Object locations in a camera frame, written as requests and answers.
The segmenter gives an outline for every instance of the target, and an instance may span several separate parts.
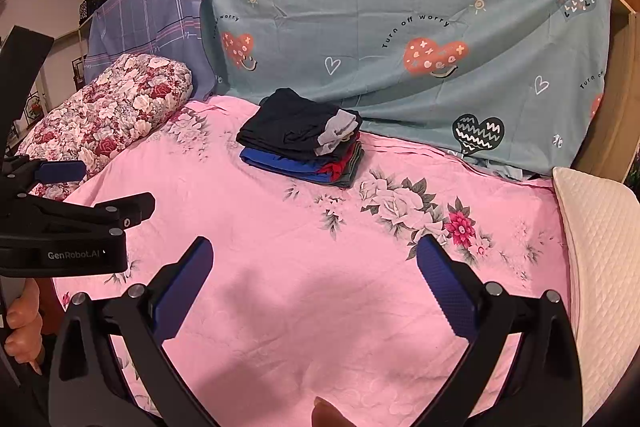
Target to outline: wooden bed headboard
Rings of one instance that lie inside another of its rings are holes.
[[[612,0],[604,96],[573,168],[623,182],[640,143],[640,19]]]

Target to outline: blue cloth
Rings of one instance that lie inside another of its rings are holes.
[[[108,0],[93,15],[86,83],[123,53],[178,60],[191,70],[191,98],[205,100],[216,85],[200,36],[201,0]]]
[[[550,174],[604,90],[611,0],[202,0],[217,94],[280,87],[362,131]]]
[[[285,176],[309,182],[331,183],[330,172],[318,173],[318,169],[322,168],[326,163],[322,162],[322,160],[299,162],[248,147],[242,150],[240,158],[247,165],[265,171],[276,172],[277,174],[284,174]]]

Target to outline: folded clothes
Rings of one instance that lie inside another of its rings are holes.
[[[307,100],[288,87],[277,89],[261,104],[242,126],[236,141],[292,160],[316,156],[322,156],[325,162],[340,160],[362,124],[357,111]]]
[[[294,176],[297,174],[313,175],[328,173],[329,177],[327,178],[327,181],[331,181],[330,170],[320,172],[324,166],[324,162],[322,160],[309,160],[306,162],[290,160],[289,158],[283,158],[282,156],[278,156],[271,152],[251,149],[250,147],[245,147],[240,153],[240,157],[245,162],[249,160],[252,164],[265,165],[283,173],[287,173],[287,176]]]
[[[331,174],[331,181],[337,181],[342,176],[343,172],[346,169],[346,166],[353,159],[353,155],[360,149],[362,149],[362,145],[360,145],[360,142],[353,142],[349,147],[349,150],[340,160],[325,164],[320,169],[318,169],[318,172],[329,172]]]
[[[290,178],[296,178],[299,180],[304,180],[306,182],[319,183],[322,185],[328,185],[331,183],[331,174],[328,172],[321,172],[317,174],[316,172],[294,172],[287,171],[285,169],[280,169],[275,165],[270,163],[261,163],[259,161],[255,161],[251,158],[251,153],[247,153],[248,149],[244,149],[240,153],[240,159],[246,163],[247,165],[251,165],[252,167],[257,167],[263,171],[275,172],[276,174],[282,174],[284,176],[289,176]]]
[[[340,145],[342,140],[348,140],[357,127],[356,116],[339,109],[336,115],[326,123],[324,133],[318,136],[318,143],[321,146],[314,149],[314,152],[317,156],[329,154]]]
[[[342,176],[340,176],[338,181],[331,182],[329,185],[340,188],[353,187],[353,182],[355,181],[356,175],[358,174],[358,167],[360,166],[360,162],[362,161],[363,156],[364,151],[362,150],[362,146],[360,145],[360,142],[357,142],[356,149],[353,152],[353,156],[351,157],[349,163],[347,163]]]
[[[247,165],[256,167],[263,171],[282,174],[299,180],[315,183],[318,185],[332,185],[340,188],[351,188],[355,180],[358,165],[363,156],[362,146],[360,142],[355,142],[353,152],[350,159],[344,166],[341,175],[332,180],[332,172],[314,172],[311,171],[313,162],[297,162],[282,158],[272,153],[266,153],[255,149],[245,147],[240,153],[240,158]]]

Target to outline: blue gripper pad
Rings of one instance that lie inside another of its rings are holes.
[[[473,341],[478,333],[476,306],[457,277],[454,262],[431,235],[418,241],[416,259],[453,332]]]
[[[213,247],[204,237],[197,238],[175,268],[172,281],[154,305],[154,338],[159,344],[178,334],[193,301],[213,268]]]
[[[35,179],[49,183],[79,182],[86,174],[86,165],[81,161],[44,162],[35,172]]]

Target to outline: human hand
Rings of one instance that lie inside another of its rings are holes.
[[[42,317],[40,289],[33,279],[27,279],[22,295],[12,302],[7,310],[6,321],[12,330],[4,343],[4,350],[18,363],[30,363],[33,370],[42,374],[37,362],[42,350]]]
[[[311,427],[356,427],[327,400],[317,397],[311,413]]]

